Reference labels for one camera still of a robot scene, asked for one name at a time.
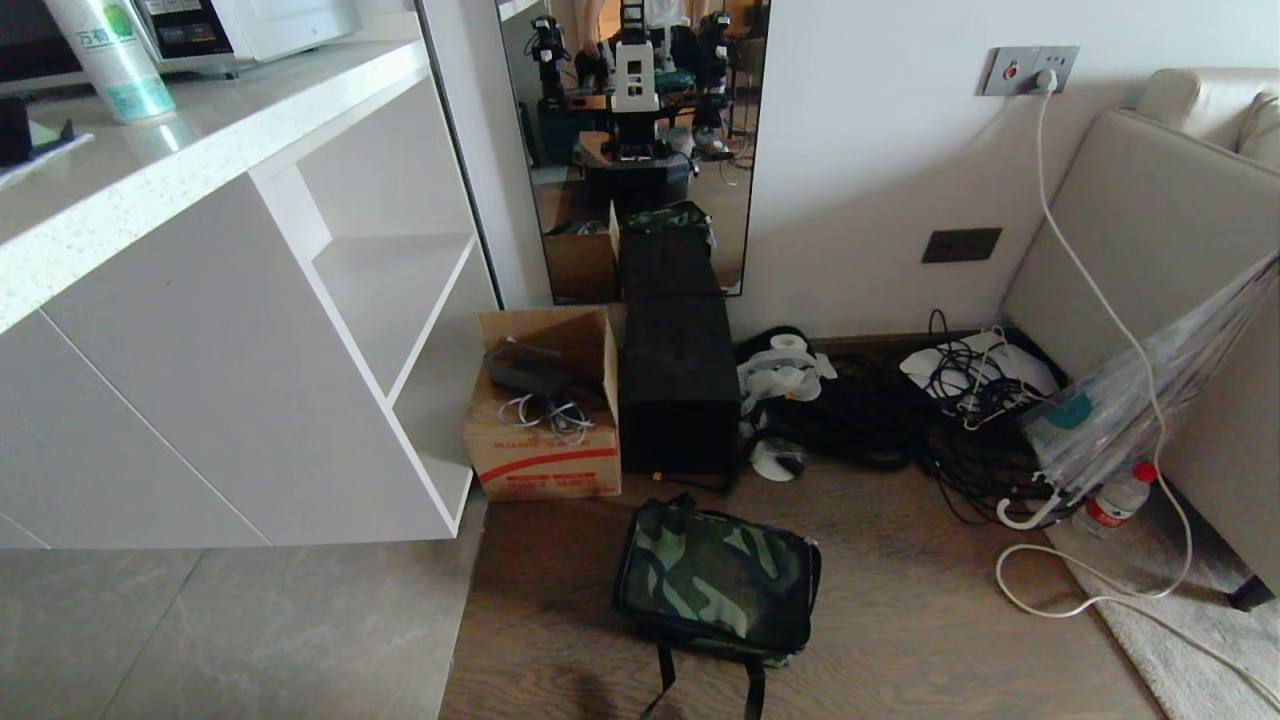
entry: white cabinet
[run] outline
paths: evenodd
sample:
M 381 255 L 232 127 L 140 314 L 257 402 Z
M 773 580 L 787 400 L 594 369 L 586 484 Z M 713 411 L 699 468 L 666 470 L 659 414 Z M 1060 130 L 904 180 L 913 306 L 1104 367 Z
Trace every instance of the white cabinet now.
M 41 313 L 0 334 L 0 409 L 5 547 L 266 544 Z
M 495 307 L 420 67 L 0 336 L 0 544 L 453 537 Z

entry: red bottle cap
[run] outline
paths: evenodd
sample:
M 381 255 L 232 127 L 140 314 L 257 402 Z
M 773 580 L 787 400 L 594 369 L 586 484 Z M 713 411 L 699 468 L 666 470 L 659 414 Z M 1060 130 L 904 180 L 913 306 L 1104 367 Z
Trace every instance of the red bottle cap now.
M 1138 462 L 1133 466 L 1133 477 L 1140 483 L 1151 484 L 1160 477 L 1160 470 L 1151 462 Z

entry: bag strap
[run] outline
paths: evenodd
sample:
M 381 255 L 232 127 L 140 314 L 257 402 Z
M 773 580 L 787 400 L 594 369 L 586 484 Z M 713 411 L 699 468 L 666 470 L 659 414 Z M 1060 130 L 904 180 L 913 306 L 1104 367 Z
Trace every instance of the bag strap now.
M 818 550 L 818 543 L 813 541 L 805 541 L 809 546 L 809 577 L 813 578 L 813 589 L 809 592 L 809 612 L 813 612 L 813 606 L 818 603 L 818 583 L 822 582 L 822 551 Z
M 764 665 L 758 657 L 746 661 L 746 676 L 750 687 L 746 691 L 746 711 L 744 720 L 760 720 L 764 715 Z
M 676 497 L 667 501 L 667 507 L 678 507 L 681 510 L 692 510 L 698 507 L 698 500 L 687 492 L 682 492 Z
M 746 710 L 742 711 L 742 720 L 762 720 L 764 715 L 764 665 L 758 657 L 742 661 L 746 665 L 746 678 L 750 687 L 746 691 Z M 658 643 L 658 667 L 662 670 L 662 692 L 640 714 L 640 720 L 648 720 L 658 702 L 667 696 L 667 691 L 676 684 L 676 664 L 671 657 L 671 646 Z
M 640 720 L 648 720 L 649 715 L 653 714 L 653 708 L 658 707 L 658 701 L 660 701 L 671 685 L 676 684 L 676 664 L 671 660 L 671 647 L 667 643 L 658 643 L 658 667 L 662 669 L 662 692 L 658 697 L 653 698 L 649 707 L 644 708 L 640 714 Z

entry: camouflage bag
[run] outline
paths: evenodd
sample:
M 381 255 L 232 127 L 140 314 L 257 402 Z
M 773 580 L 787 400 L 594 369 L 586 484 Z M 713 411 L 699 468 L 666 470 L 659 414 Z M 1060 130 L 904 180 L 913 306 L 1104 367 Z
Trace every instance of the camouflage bag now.
M 787 530 L 694 509 L 685 493 L 636 510 L 613 587 L 613 607 L 658 644 L 662 694 L 676 682 L 673 646 L 746 666 L 745 717 L 760 717 L 764 667 L 809 642 L 818 596 L 818 546 Z

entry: microwave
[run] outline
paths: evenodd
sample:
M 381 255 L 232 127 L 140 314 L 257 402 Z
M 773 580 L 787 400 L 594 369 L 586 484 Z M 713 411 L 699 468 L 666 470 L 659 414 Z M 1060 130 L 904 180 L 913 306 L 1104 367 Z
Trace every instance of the microwave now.
M 115 0 L 161 73 L 233 76 L 361 28 L 355 0 Z M 44 0 L 0 0 L 0 95 L 88 82 Z

